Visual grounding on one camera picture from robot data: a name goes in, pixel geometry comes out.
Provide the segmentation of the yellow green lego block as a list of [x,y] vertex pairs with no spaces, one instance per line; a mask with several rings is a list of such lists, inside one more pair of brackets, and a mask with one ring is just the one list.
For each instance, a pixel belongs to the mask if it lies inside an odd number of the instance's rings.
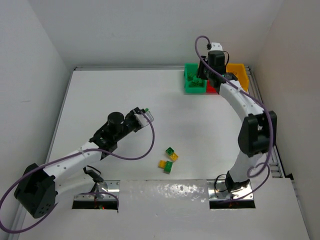
[[170,174],[173,167],[173,162],[160,160],[158,163],[158,167],[162,169],[164,173]]

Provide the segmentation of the green and yellow lego stack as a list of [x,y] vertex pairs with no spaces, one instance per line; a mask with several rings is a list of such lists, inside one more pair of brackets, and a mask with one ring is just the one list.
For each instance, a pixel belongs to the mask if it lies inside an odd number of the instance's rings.
[[175,162],[179,156],[175,153],[175,151],[171,148],[171,147],[168,147],[166,150],[165,150],[165,153],[169,156],[169,158]]

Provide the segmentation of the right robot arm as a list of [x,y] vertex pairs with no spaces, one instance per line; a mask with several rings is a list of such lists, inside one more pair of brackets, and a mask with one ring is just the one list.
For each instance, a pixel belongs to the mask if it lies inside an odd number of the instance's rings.
[[208,79],[215,91],[231,105],[241,120],[237,142],[239,154],[232,168],[226,173],[224,184],[230,193],[250,182],[249,172],[276,141],[277,115],[267,111],[244,91],[238,78],[227,72],[225,52],[210,50],[201,56],[197,75]]

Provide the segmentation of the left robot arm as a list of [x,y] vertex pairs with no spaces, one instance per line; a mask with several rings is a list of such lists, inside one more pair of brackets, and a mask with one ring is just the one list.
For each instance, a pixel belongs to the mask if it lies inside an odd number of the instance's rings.
[[68,159],[41,169],[29,165],[15,189],[14,197],[35,219],[43,217],[62,196],[61,183],[86,166],[103,160],[118,147],[118,142],[132,132],[153,122],[149,109],[134,108],[127,115],[112,112],[106,123]]

